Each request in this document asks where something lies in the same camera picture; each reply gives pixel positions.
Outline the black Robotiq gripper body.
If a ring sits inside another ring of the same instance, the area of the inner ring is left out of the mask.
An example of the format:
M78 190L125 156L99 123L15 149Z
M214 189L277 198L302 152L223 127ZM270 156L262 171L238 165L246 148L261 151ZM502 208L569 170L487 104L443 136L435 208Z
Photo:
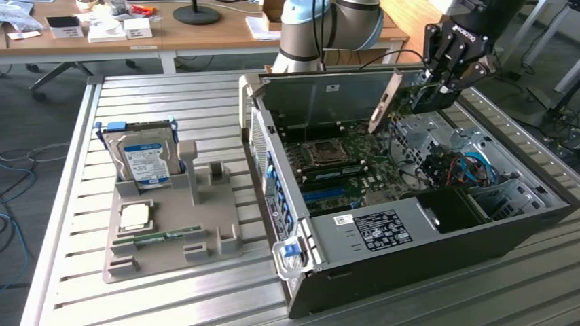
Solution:
M450 80L457 79L469 65L481 57L490 54L490 39L486 35L477 35L451 20L453 46L447 57L450 62Z

